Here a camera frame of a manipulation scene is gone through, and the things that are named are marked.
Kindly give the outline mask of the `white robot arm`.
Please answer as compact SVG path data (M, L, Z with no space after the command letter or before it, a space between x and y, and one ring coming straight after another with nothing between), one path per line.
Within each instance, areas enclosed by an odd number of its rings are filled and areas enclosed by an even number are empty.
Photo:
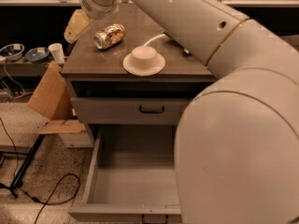
M298 224L296 49L217 0L80 0L108 51L83 35L64 67L93 142L84 222Z

